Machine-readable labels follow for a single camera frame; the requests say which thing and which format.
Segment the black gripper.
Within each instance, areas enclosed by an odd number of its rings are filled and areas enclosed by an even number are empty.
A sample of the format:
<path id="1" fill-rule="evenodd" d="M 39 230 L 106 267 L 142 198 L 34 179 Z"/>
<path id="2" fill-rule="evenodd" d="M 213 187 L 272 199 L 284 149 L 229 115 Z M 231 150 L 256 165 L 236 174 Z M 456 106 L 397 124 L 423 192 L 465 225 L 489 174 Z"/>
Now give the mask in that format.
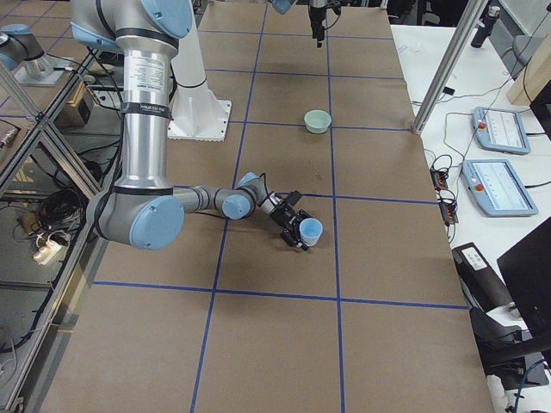
<path id="1" fill-rule="evenodd" d="M 280 237 L 289 247 L 307 251 L 309 246 L 300 239 L 299 224 L 312 216 L 303 209 L 294 210 L 295 204 L 301 197 L 302 193 L 299 191 L 291 192 L 278 201 L 269 216 L 282 228 Z"/>
<path id="2" fill-rule="evenodd" d="M 338 0 L 309 0 L 308 15 L 311 22 L 312 38 L 316 40 L 316 47 L 321 48 L 325 40 L 325 26 L 327 10 L 332 9 L 340 15 L 340 2 Z"/>

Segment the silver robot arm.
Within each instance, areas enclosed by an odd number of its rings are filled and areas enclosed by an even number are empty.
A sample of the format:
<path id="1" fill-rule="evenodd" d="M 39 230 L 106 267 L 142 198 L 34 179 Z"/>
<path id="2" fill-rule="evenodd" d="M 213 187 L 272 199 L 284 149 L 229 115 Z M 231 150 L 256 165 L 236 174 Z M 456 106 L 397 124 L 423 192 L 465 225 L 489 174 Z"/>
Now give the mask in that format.
<path id="1" fill-rule="evenodd" d="M 273 9 L 280 15 L 286 14 L 295 4 L 292 0 L 273 0 L 269 1 Z M 334 26 L 342 13 L 342 4 L 340 1 L 328 0 L 310 0 L 306 2 L 307 13 L 312 31 L 312 38 L 316 41 L 316 47 L 321 48 L 325 40 L 326 32 Z M 336 20 L 328 27 L 325 26 L 327 11 L 332 10 Z"/>
<path id="2" fill-rule="evenodd" d="M 124 56 L 122 171 L 87 207 L 87 219 L 101 237 L 161 250 L 178 237 L 189 213 L 217 210 L 238 220 L 261 208 L 282 227 L 287 245 L 308 250 L 318 242 L 323 226 L 294 210 L 297 191 L 280 198 L 253 173 L 235 189 L 173 188 L 167 180 L 171 61 L 181 40 L 195 31 L 190 2 L 74 1 L 71 12 L 77 41 Z"/>

